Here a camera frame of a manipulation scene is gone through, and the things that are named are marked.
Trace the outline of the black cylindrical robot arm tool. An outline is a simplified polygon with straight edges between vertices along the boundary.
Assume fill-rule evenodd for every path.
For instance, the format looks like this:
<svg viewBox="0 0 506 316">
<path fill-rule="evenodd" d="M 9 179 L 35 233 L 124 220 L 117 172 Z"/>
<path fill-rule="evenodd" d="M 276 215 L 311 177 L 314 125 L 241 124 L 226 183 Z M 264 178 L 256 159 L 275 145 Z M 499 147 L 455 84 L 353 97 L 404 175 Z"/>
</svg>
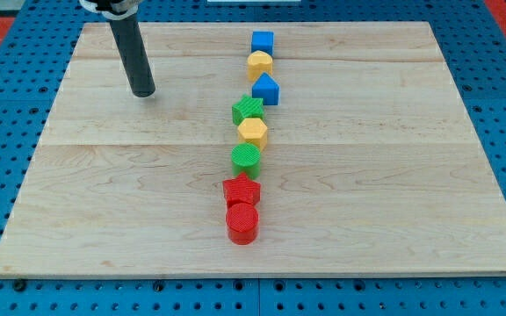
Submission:
<svg viewBox="0 0 506 316">
<path fill-rule="evenodd" d="M 137 15 L 109 20 L 126 77 L 136 97 L 149 97 L 155 92 L 155 82 L 144 47 Z"/>
</svg>

